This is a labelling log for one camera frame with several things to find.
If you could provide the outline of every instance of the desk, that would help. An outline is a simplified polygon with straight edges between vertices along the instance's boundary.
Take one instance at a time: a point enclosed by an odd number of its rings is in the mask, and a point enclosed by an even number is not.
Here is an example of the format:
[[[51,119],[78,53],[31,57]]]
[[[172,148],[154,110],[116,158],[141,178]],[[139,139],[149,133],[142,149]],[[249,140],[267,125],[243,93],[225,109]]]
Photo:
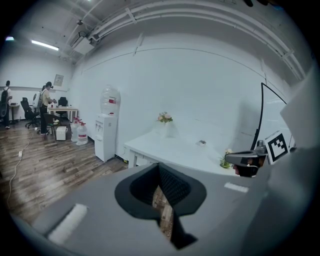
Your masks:
[[[129,149],[129,168],[135,167],[137,158],[150,163],[171,163],[220,175],[237,176],[232,168],[220,166],[220,157],[213,148],[190,144],[181,138],[162,138],[151,131],[124,144]]]
[[[49,107],[47,108],[48,112],[54,112],[56,114],[57,111],[67,111],[68,112],[68,118],[70,120],[70,123],[72,123],[72,112],[74,112],[74,116],[76,117],[78,115],[78,109],[70,106],[60,106],[60,107]]]
[[[14,118],[14,109],[15,108],[19,108],[20,104],[17,104],[17,105],[10,105],[10,109],[11,109],[11,117],[12,117],[12,121],[11,123],[12,124],[15,124],[15,118]]]

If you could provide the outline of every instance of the framed picture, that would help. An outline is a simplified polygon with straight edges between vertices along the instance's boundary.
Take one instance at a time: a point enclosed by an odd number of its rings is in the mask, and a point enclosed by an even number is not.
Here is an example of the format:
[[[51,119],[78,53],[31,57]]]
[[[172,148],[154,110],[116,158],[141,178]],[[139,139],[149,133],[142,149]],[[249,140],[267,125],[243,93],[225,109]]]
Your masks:
[[[55,75],[54,86],[62,86],[62,82],[64,81],[64,76],[60,74]]]

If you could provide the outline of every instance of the black plastic mount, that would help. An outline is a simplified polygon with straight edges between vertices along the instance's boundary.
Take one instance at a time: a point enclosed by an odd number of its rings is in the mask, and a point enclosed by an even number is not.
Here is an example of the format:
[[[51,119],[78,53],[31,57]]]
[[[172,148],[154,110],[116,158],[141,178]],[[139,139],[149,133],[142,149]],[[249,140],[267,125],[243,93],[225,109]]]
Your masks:
[[[152,206],[158,186],[173,209],[171,242],[178,249],[195,242],[194,236],[184,232],[179,217],[194,214],[205,200],[206,188],[198,180],[163,163],[154,163],[119,182],[115,199],[131,216],[156,220],[159,225],[161,215]]]

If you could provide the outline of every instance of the fluorescent light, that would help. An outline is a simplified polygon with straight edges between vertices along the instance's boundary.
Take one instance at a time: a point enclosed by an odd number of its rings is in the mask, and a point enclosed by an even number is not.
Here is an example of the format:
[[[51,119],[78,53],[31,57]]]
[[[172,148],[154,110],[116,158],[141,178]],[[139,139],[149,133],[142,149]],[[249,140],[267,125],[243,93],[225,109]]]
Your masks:
[[[13,38],[13,36],[7,36],[5,38],[6,41],[14,41],[15,39]]]
[[[59,51],[59,48],[54,47],[54,46],[49,45],[49,44],[46,44],[46,43],[43,43],[43,42],[38,42],[38,41],[33,41],[33,40],[31,40],[31,43],[36,44],[36,45],[39,45],[39,46],[48,47],[48,48],[50,48],[50,49],[53,49],[53,50]]]

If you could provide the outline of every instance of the office chair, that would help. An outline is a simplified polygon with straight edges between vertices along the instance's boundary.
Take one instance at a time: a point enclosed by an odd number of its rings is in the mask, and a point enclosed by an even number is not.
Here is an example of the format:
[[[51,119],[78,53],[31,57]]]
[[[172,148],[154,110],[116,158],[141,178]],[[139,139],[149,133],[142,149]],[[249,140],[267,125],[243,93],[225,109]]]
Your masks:
[[[46,127],[51,128],[51,132],[54,134],[55,140],[57,140],[56,130],[55,127],[62,125],[62,119],[54,114],[44,114]]]
[[[66,107],[68,105],[68,101],[66,97],[60,97],[60,99],[58,100],[58,105],[62,107]],[[67,111],[57,111],[56,113],[60,115],[60,117],[62,117],[62,115],[66,114]]]
[[[22,101],[20,101],[21,106],[24,110],[24,117],[25,119],[29,120],[30,122],[25,124],[25,127],[29,129],[30,125],[38,127],[39,120],[37,120],[37,116],[40,114],[39,112],[32,112],[32,108],[29,106],[28,99],[23,97]]]

